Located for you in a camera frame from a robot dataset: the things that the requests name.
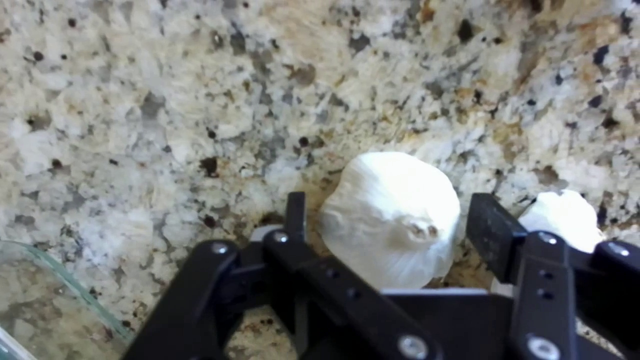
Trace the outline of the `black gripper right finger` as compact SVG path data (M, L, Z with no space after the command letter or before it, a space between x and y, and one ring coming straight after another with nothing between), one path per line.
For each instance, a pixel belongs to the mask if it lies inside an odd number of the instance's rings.
M513 287L510 360L616 360L577 337L581 321L621 360L640 360L640 250L604 240L593 253L574 250L559 235L526 231L492 195L473 195L465 237L487 271Z

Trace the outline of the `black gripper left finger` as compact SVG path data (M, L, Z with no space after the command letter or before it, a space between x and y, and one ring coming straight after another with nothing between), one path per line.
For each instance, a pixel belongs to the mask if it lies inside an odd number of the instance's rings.
M122 360L223 360L251 308L269 308L298 360L444 360L432 334L388 297L306 243L306 197L243 248L197 245Z

